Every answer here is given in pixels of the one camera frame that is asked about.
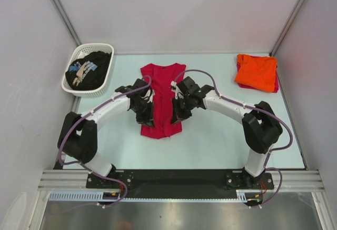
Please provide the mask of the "red polo shirt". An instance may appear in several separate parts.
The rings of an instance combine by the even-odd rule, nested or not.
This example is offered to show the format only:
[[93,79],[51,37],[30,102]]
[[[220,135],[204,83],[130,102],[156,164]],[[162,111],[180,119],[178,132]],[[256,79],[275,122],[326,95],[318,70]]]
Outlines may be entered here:
[[185,64],[174,63],[169,66],[148,64],[140,69],[143,76],[151,77],[151,88],[154,90],[153,117],[154,126],[141,127],[141,135],[153,139],[171,137],[182,132],[181,123],[171,123],[173,116],[172,99],[175,93],[171,90],[171,82],[180,82],[186,70]]

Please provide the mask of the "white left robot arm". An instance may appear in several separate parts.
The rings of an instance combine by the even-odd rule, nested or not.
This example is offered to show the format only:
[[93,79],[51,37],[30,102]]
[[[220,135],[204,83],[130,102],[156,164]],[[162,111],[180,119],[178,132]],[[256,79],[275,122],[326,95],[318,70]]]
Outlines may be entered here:
[[116,167],[98,152],[98,131],[117,115],[130,110],[136,114],[138,124],[153,128],[155,93],[151,83],[151,77],[145,75],[133,85],[117,88],[108,100],[87,112],[69,112],[57,143],[58,162],[62,166],[81,165],[106,188],[121,183]]

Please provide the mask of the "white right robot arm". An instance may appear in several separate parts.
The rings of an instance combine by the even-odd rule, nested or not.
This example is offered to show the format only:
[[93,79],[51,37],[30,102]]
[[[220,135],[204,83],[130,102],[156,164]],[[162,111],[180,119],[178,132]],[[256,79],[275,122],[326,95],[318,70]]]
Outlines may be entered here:
[[267,102],[248,107],[244,102],[226,98],[215,85],[199,85],[189,76],[179,83],[171,82],[173,115],[171,123],[179,123],[192,116],[192,110],[202,108],[225,115],[243,127],[245,142],[250,148],[249,156],[239,176],[241,184],[227,181],[230,188],[256,188],[265,173],[265,161],[270,148],[283,133],[280,122]]

